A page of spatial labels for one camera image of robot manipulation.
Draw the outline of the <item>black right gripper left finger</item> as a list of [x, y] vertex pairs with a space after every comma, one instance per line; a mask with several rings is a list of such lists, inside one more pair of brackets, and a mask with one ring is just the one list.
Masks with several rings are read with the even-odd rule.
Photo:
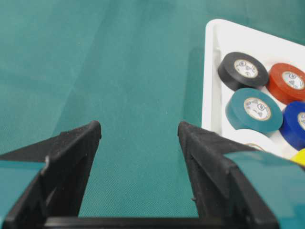
[[92, 121], [0, 156], [0, 226], [37, 229], [79, 214], [102, 127]]

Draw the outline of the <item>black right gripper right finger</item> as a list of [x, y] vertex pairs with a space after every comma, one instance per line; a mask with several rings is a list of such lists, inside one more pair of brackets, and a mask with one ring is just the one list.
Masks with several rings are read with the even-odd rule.
[[302, 229], [305, 168], [187, 122], [178, 125], [198, 215], [236, 228]]

